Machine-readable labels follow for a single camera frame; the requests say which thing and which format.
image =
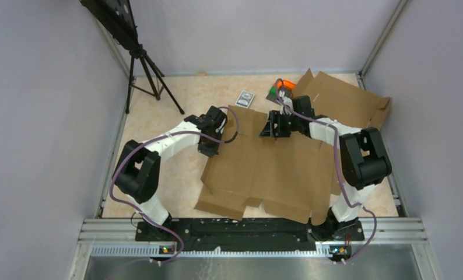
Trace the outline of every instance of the playing card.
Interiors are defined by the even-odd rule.
[[[249,108],[250,103],[252,103],[252,99],[254,99],[254,96],[255,94],[242,90],[242,92],[238,96],[237,101],[235,102],[235,105],[244,107],[244,108]]]

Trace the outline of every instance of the white wall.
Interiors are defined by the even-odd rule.
[[[463,279],[463,1],[412,1],[367,77],[407,208],[445,279]]]
[[[127,79],[78,1],[0,1],[0,279],[64,279]]]
[[[131,1],[167,75],[358,71],[398,0]],[[128,52],[123,50],[127,63]],[[140,62],[135,73],[144,75]]]

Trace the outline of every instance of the beige floor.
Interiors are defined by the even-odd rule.
[[[355,74],[332,74],[332,76],[358,86]],[[265,99],[266,92],[278,77],[297,82],[301,74],[189,76],[169,77],[164,80],[185,110],[185,116],[188,116],[190,114],[204,114],[211,105],[233,104],[242,90],[256,94],[251,109],[267,113],[269,110],[278,108],[276,104]],[[136,85],[150,90],[149,81],[146,78],[137,79]],[[161,100],[156,101],[154,97],[142,93],[140,90],[134,90],[130,109],[121,146],[130,139],[142,142],[158,136],[175,127],[184,117],[180,115],[166,92],[163,92]],[[194,209],[202,188],[200,176],[206,164],[206,158],[199,154],[196,149],[187,148],[162,165],[159,188],[156,194],[173,217],[219,217]],[[116,197],[125,197],[118,188],[115,188],[114,193]],[[331,203],[334,203],[336,199],[337,196],[332,195]],[[377,216],[398,216],[387,180],[383,181],[370,194],[366,207],[373,210]],[[130,217],[133,212],[131,207],[116,203],[108,197],[103,217],[126,218]],[[360,216],[367,216],[367,214],[361,212]],[[265,213],[262,208],[248,207],[244,217],[271,217],[271,215]]]

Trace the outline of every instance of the flattened cardboard box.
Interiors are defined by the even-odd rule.
[[[361,90],[310,69],[293,89],[295,96],[308,95],[316,115],[323,114],[353,127],[381,128],[391,99]],[[333,147],[298,132],[290,138],[259,138],[267,113],[231,106],[238,115],[237,138],[220,145],[219,154],[208,159],[204,183],[195,209],[242,219],[246,206],[264,203],[266,213],[313,225],[326,219],[329,194],[340,189],[334,169]],[[233,136],[233,115],[223,139]]]

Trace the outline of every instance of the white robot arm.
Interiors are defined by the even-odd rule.
[[[191,115],[185,118],[175,128],[160,135],[167,135],[166,138],[150,143],[134,154],[122,167],[115,184],[152,221],[158,225],[164,224],[165,221],[171,219],[171,216],[155,195],[161,162],[193,145],[198,145],[198,151],[206,156],[211,157],[217,154],[219,143],[203,138],[199,136],[199,133],[221,140],[226,121],[226,114],[214,106],[205,115],[199,117]],[[140,143],[134,140],[125,144],[117,168],[139,145]],[[136,167],[137,163],[142,163],[140,168]]]
[[[321,239],[343,235],[357,222],[363,203],[383,178],[391,174],[391,163],[383,139],[376,128],[354,128],[323,115],[315,115],[308,96],[292,99],[278,92],[280,111],[270,111],[261,137],[290,137],[298,131],[312,139],[335,146],[337,175],[342,195],[331,207],[328,218],[320,227]],[[343,175],[338,168],[341,165]]]

